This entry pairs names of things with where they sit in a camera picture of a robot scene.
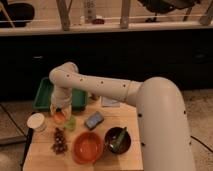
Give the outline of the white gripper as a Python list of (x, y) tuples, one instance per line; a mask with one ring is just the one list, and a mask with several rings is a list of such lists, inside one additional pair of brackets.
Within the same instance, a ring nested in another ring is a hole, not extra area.
[(56, 113), (56, 109), (60, 108), (66, 118), (70, 118), (72, 114), (72, 89), (54, 87), (51, 94), (50, 112), (52, 115)]

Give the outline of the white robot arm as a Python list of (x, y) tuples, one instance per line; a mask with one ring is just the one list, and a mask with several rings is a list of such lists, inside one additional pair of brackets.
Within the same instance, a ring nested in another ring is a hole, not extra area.
[(143, 82), (82, 75), (66, 62), (49, 73), (51, 103), (71, 104), (74, 88), (136, 108), (144, 171), (196, 171), (187, 112), (179, 88), (164, 77)]

